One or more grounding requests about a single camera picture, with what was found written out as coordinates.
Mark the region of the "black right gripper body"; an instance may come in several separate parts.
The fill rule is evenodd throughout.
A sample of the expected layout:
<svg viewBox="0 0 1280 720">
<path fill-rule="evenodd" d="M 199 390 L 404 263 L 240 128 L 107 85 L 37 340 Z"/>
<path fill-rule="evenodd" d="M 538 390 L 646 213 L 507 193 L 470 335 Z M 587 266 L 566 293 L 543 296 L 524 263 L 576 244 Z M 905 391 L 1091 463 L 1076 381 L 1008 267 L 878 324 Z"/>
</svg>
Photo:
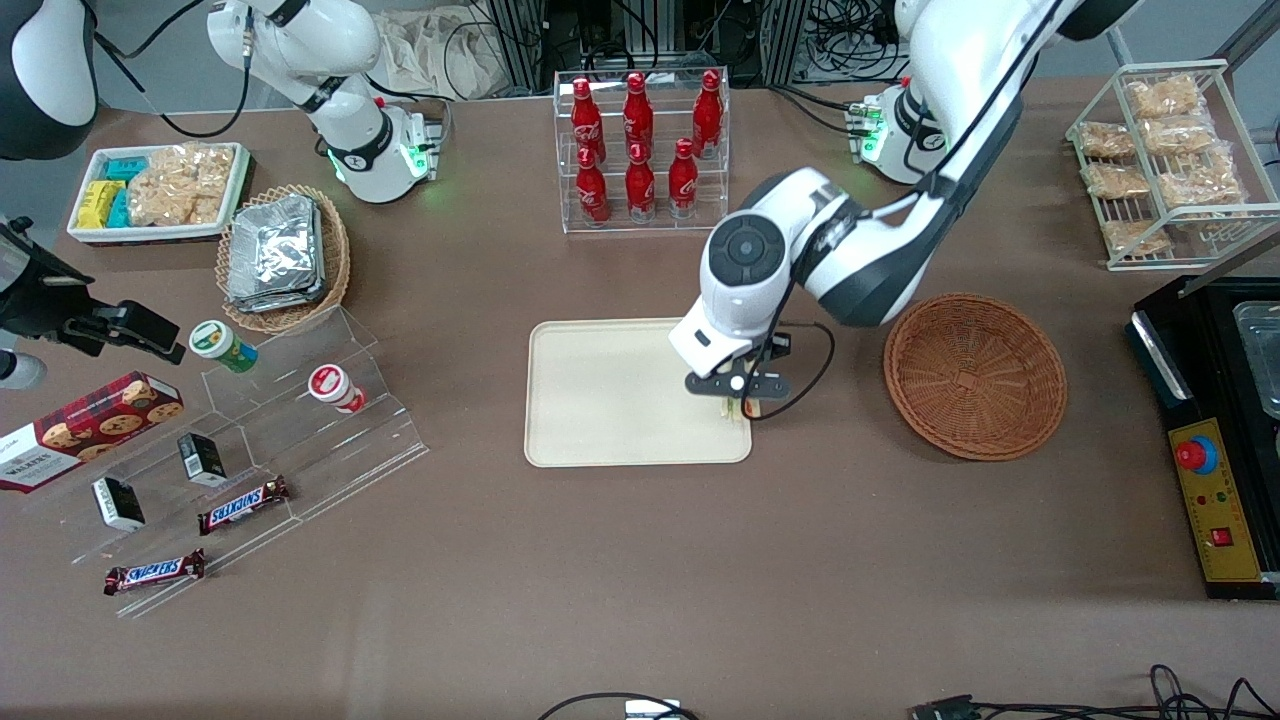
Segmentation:
<svg viewBox="0 0 1280 720">
<path fill-rule="evenodd" d="M 3 222 L 3 331 L 27 340 L 100 346 L 95 278 L 29 240 L 29 220 Z"/>
</svg>

